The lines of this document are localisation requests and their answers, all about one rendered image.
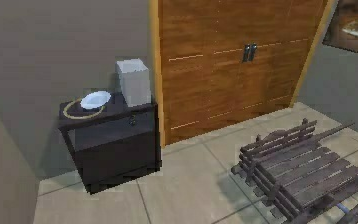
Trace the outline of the grey box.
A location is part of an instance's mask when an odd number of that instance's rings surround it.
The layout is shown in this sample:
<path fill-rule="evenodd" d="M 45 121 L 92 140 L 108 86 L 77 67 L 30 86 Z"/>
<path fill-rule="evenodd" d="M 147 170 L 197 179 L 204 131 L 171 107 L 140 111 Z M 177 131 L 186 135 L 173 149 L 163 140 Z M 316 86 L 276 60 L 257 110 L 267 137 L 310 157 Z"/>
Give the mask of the grey box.
<path fill-rule="evenodd" d="M 121 92 L 129 107 L 151 102 L 149 69 L 139 58 L 116 62 Z"/>

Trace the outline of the brown wooden double door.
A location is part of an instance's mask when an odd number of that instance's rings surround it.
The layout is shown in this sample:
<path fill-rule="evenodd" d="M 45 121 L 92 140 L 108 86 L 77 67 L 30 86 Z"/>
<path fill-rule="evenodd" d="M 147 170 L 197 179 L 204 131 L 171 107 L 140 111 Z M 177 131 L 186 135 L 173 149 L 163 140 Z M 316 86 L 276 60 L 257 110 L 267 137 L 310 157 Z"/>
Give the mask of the brown wooden double door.
<path fill-rule="evenodd" d="M 292 106 L 334 2 L 148 0 L 161 145 Z"/>

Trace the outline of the dark brown side table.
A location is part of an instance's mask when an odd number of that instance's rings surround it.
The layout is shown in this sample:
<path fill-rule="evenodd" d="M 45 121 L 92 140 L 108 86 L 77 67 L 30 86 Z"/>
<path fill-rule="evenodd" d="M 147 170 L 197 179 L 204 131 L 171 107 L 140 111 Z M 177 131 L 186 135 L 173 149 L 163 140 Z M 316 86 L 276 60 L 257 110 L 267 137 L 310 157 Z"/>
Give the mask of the dark brown side table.
<path fill-rule="evenodd" d="M 78 102 L 59 106 L 58 129 L 90 194 L 157 172 L 162 167 L 158 105 L 129 107 L 113 93 L 103 109 Z"/>

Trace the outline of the white bowl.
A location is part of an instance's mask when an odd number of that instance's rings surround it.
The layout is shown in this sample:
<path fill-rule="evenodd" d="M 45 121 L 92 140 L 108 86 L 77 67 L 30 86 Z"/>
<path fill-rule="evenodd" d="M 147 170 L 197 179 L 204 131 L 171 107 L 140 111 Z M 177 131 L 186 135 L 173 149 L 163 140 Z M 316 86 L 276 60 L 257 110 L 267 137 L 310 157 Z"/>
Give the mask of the white bowl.
<path fill-rule="evenodd" d="M 80 102 L 83 109 L 91 110 L 104 106 L 111 98 L 107 91 L 96 91 L 86 95 Z"/>

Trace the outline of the dark slatted wooden bench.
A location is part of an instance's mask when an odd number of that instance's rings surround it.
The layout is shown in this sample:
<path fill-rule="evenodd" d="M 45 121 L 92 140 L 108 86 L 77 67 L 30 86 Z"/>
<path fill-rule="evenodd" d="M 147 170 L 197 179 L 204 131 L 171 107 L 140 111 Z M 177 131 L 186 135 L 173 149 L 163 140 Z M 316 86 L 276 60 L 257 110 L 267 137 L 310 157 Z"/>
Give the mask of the dark slatted wooden bench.
<path fill-rule="evenodd" d="M 240 148 L 231 168 L 282 224 L 308 224 L 337 207 L 344 216 L 336 224 L 358 224 L 358 204 L 342 202 L 358 193 L 358 167 L 320 141 L 346 125 L 315 132 L 317 122 L 303 119 L 288 130 L 276 130 Z"/>

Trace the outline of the framed wall picture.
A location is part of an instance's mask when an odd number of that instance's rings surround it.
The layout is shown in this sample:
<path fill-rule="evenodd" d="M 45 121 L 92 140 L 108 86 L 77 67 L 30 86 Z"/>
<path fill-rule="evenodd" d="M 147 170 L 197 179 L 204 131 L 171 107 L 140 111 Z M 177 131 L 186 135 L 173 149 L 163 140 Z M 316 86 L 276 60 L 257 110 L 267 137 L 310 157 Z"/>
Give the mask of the framed wall picture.
<path fill-rule="evenodd" d="M 338 0 L 322 43 L 358 53 L 358 0 Z"/>

